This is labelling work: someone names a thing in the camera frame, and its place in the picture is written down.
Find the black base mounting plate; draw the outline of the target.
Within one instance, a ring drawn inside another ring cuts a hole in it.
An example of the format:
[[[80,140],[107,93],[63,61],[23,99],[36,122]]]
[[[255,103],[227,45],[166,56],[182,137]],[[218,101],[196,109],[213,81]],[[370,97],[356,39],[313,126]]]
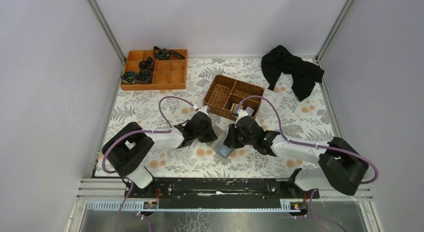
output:
[[[320,197],[291,179],[155,178],[144,189],[125,185],[126,196],[151,199],[159,209],[282,209],[285,201],[305,207]]]

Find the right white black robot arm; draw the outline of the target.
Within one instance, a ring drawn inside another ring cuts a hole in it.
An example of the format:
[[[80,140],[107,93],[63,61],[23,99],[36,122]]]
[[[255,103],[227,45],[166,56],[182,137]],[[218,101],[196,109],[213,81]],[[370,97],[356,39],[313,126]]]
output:
[[[238,117],[228,127],[224,145],[239,149],[251,146],[266,156],[294,158],[314,165],[312,169],[295,169],[287,181],[303,191],[332,187],[355,195],[370,167],[346,141],[334,137],[328,143],[294,140],[278,131],[264,130],[250,116]]]

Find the orange compartment tray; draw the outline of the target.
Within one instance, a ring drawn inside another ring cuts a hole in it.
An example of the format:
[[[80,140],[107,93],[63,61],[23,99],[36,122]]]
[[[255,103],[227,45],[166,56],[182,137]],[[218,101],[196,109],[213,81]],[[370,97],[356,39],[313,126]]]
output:
[[[123,91],[185,89],[187,49],[130,50],[121,73]]]

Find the brown wicker divided basket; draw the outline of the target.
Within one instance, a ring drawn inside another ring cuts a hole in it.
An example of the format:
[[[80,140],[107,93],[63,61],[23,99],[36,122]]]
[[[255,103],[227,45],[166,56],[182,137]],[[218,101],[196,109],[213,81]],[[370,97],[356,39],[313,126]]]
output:
[[[235,120],[233,111],[236,105],[244,98],[255,96],[255,98],[247,99],[241,108],[249,107],[253,109],[252,118],[256,117],[264,94],[262,87],[239,81],[227,76],[217,75],[212,80],[209,89],[203,99],[203,104],[207,105],[212,114]]]

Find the cards stack in basket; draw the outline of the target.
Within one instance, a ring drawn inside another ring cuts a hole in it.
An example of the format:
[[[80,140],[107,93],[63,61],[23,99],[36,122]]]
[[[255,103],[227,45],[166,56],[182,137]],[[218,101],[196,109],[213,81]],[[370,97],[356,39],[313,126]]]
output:
[[[249,116],[253,117],[256,114],[256,110],[249,106],[239,105],[237,103],[230,103],[227,109],[231,111],[233,116],[238,115],[238,110],[244,110]]]

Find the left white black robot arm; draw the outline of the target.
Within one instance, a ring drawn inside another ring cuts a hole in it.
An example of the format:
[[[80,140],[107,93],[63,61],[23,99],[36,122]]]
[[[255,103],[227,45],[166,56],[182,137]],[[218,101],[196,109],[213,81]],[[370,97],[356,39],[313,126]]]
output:
[[[109,162],[113,170],[106,170],[106,173],[117,173],[120,177],[129,179],[138,188],[144,189],[154,179],[142,165],[151,150],[180,149],[190,146],[195,140],[209,143],[217,138],[211,118],[208,113],[202,111],[168,130],[149,131],[136,122],[130,122],[102,147],[102,165],[105,166],[106,162]]]

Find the floral patterned table mat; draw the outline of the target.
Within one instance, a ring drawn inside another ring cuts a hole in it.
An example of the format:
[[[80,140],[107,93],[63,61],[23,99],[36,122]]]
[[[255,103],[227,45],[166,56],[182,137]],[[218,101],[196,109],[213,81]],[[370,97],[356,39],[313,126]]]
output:
[[[119,90],[105,133],[111,139],[130,122],[146,129],[167,128],[194,114],[193,105],[202,105],[213,78],[224,75],[265,88],[265,101],[256,117],[265,130],[278,130],[281,122],[288,137],[312,141],[330,141],[334,132],[331,116],[320,84],[311,95],[298,101],[292,91],[292,77],[282,74],[273,91],[258,58],[189,59],[187,84],[184,90]],[[216,177],[216,178],[286,178],[294,169],[311,169],[313,164],[294,158],[264,156],[252,147],[234,150],[228,158],[216,154],[203,143],[170,150],[152,150],[143,165],[155,177]]]

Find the aluminium frame rail front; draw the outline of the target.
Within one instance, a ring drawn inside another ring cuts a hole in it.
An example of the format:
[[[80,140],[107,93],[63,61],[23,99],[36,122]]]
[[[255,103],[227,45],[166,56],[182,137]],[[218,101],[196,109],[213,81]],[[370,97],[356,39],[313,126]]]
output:
[[[294,212],[308,202],[371,201],[369,189],[360,187],[353,196],[334,189],[304,191],[283,179],[156,178],[145,189],[130,188],[124,179],[83,179],[77,198],[94,210],[173,212]]]

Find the black crumpled cloth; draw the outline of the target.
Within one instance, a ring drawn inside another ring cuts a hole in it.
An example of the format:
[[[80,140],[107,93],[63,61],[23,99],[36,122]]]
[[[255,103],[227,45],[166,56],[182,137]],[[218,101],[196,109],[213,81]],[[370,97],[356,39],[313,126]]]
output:
[[[261,58],[261,70],[268,89],[273,91],[282,74],[292,76],[292,91],[299,101],[308,98],[316,83],[322,83],[325,71],[318,65],[304,61],[278,45]]]

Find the grey leather card holder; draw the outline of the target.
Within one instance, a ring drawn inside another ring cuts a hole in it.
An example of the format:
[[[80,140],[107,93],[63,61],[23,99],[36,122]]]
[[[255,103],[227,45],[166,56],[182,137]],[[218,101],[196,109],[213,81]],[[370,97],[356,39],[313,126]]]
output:
[[[224,141],[228,135],[228,129],[221,129],[217,125],[213,125],[213,131],[217,135],[217,139],[206,143],[216,154],[222,156],[223,158],[228,158],[230,154],[234,151],[234,148],[230,148],[224,144]]]

